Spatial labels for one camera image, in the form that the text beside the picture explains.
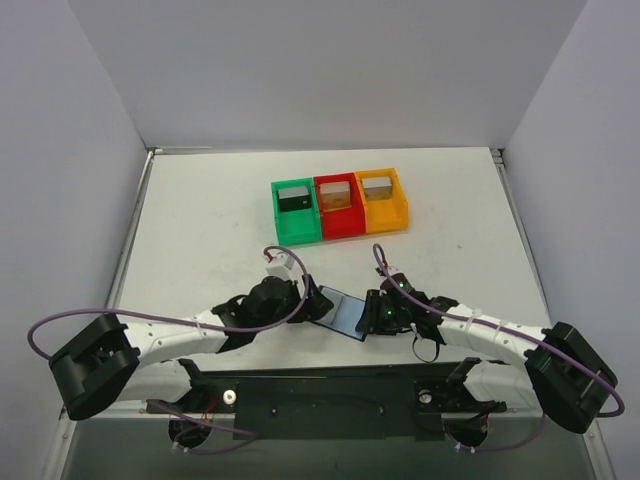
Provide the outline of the black leather card holder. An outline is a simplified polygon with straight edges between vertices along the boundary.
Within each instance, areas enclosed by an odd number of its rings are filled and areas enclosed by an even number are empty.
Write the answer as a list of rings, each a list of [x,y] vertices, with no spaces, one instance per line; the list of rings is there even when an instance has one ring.
[[[363,342],[366,333],[359,332],[356,327],[364,312],[365,301],[326,286],[320,286],[319,291],[332,302],[333,308],[314,324]]]

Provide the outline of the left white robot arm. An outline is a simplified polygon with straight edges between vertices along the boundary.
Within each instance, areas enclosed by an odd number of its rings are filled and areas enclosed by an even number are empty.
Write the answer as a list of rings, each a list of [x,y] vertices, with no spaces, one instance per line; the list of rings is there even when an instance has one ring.
[[[68,416],[89,419],[132,399],[177,402],[192,388],[181,358],[239,349],[281,323],[322,319],[334,304],[310,275],[302,279],[267,276],[249,293],[188,319],[98,316],[48,362]]]

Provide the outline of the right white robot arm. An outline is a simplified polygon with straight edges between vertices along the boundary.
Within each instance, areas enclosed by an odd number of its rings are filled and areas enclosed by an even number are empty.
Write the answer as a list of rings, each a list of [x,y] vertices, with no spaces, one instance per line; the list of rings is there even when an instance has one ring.
[[[613,397],[618,379],[580,332],[500,320],[448,297],[427,297],[402,273],[370,289],[356,325],[364,335],[409,330],[437,345],[482,355],[463,375],[478,402],[531,408],[573,433],[584,433]]]

